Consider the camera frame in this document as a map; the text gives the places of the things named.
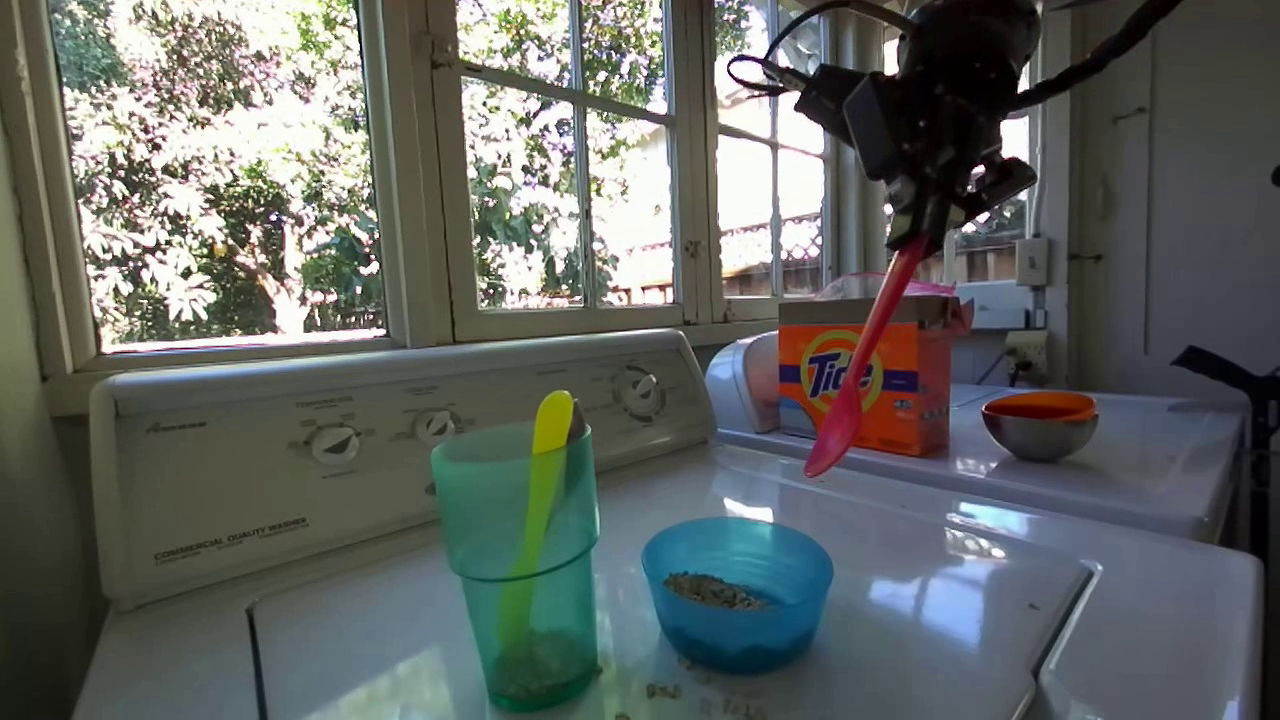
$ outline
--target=white wall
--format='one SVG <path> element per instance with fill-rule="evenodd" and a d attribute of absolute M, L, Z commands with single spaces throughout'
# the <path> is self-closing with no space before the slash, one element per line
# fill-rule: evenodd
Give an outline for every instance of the white wall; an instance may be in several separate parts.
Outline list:
<path fill-rule="evenodd" d="M 1087 5 L 1087 46 L 1136 0 Z M 1280 365 L 1280 5 L 1184 0 L 1149 43 L 1081 88 L 1073 263 L 1087 388 L 1218 391 L 1172 356 L 1203 345 Z"/>
<path fill-rule="evenodd" d="M 44 409 L 0 126 L 0 716 L 69 716 L 101 623 L 87 487 Z"/>

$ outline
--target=white countertop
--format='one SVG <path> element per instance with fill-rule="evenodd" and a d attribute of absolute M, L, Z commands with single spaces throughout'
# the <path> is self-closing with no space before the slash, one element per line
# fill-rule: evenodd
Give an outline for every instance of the white countertop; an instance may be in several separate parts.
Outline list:
<path fill-rule="evenodd" d="M 778 452 L 697 449 L 608 473 L 596 549 L 603 676 L 548 716 L 1253 716 L 1258 561 L 1015 512 Z M 679 663 L 640 545 L 752 512 L 811 531 L 838 588 L 804 658 L 758 680 Z M 434 527 L 112 610 L 82 720 L 493 716 Z"/>

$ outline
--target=orange box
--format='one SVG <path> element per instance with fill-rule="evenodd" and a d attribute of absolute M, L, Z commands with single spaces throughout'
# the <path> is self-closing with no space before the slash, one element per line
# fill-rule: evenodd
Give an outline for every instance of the orange box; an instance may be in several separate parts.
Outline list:
<path fill-rule="evenodd" d="M 780 401 L 817 427 L 854 358 L 871 300 L 790 300 L 780 305 L 778 365 Z M 951 339 L 965 325 L 957 296 L 903 296 L 886 325 L 863 371 L 863 424 L 858 449 L 934 455 L 949 449 Z"/>

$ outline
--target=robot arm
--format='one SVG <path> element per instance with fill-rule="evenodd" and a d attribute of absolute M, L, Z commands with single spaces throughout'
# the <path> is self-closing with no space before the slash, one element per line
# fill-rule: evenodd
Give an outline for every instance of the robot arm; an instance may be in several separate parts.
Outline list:
<path fill-rule="evenodd" d="M 774 97 L 795 88 L 795 113 L 861 152 L 868 178 L 889 189 L 889 247 L 924 238 L 934 257 L 949 228 L 1036 185 L 1025 161 L 1001 154 L 1001 119 L 1106 70 L 1175 5 L 1181 0 L 1149 0 L 1087 61 L 1028 90 L 1015 90 L 1015 79 L 1039 38 L 1034 0 L 922 0 L 913 17 L 868 0 L 834 0 L 799 12 L 766 56 L 737 61 L 752 61 L 768 76 L 768 84 L 749 88 Z M 791 29 L 834 9 L 861 9 L 895 25 L 903 30 L 901 76 L 834 63 L 804 76 L 774 63 L 774 53 Z"/>

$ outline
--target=wall outlet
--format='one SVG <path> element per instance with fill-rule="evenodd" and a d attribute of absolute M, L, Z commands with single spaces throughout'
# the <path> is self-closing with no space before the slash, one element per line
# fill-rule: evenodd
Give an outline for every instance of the wall outlet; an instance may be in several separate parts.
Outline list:
<path fill-rule="evenodd" d="M 1022 381 L 1049 382 L 1049 332 L 1010 332 L 1003 348 L 1015 356 Z"/>
<path fill-rule="evenodd" d="M 957 282 L 957 296 L 968 305 L 977 332 L 1028 326 L 1028 308 L 1036 305 L 1036 292 L 1022 282 Z"/>

